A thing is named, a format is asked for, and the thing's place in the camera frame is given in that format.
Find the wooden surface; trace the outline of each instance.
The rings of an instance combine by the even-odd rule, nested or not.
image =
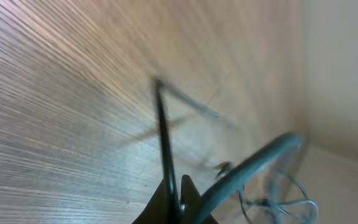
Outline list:
[[[295,0],[0,1],[0,224],[133,221],[162,179],[154,75],[221,114],[167,97],[177,178],[200,192],[303,129],[297,16]]]

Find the wire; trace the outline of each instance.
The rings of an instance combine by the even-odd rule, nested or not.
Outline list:
[[[249,218],[249,216],[246,212],[246,209],[244,208],[244,202],[243,202],[243,196],[242,196],[241,190],[239,190],[239,200],[240,200],[241,211],[242,211],[242,214],[244,215],[244,218],[246,218],[248,224],[252,224],[252,221]]]
[[[182,100],[182,102],[186,103],[188,106],[192,107],[196,111],[212,116],[214,118],[218,118],[219,114],[205,105],[202,105],[201,103],[197,103],[195,100],[191,99],[186,94],[182,93],[180,90],[178,90],[176,87],[174,87],[171,83],[169,83],[166,80],[162,80],[160,78],[155,78],[155,81],[159,83],[161,86],[163,86],[166,90],[168,90],[173,96],[178,98],[179,100]]]
[[[309,199],[309,196],[308,196],[305,188],[303,188],[303,186],[298,181],[296,181],[295,178],[293,178],[292,176],[290,176],[280,170],[277,173],[286,177],[292,184],[296,185],[301,190],[304,199],[292,200],[289,202],[279,202],[279,203],[276,203],[273,200],[270,200],[267,198],[260,198],[260,199],[254,200],[254,201],[245,199],[245,201],[244,201],[242,194],[239,194],[241,210],[242,210],[242,213],[243,213],[244,217],[246,218],[247,222],[252,223],[250,218],[247,215],[245,208],[244,208],[244,204],[246,204],[248,206],[248,209],[250,209],[251,207],[262,207],[262,208],[268,210],[269,214],[273,218],[273,223],[282,223],[282,220],[281,220],[281,222],[277,221],[277,219],[279,218],[275,215],[277,212],[282,213],[290,218],[297,219],[298,221],[300,221],[304,224],[314,223],[314,221],[317,219],[317,216],[318,216],[317,203]],[[311,205],[311,208],[308,210],[307,217],[299,217],[299,216],[296,216],[296,215],[288,212],[287,210],[285,210],[286,207],[303,205],[303,204]]]

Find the white wall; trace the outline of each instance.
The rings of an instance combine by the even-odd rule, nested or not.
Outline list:
[[[358,223],[358,163],[310,147],[297,179],[319,206],[320,224]],[[288,199],[300,195],[293,187]]]
[[[311,140],[358,159],[358,0],[302,3]]]

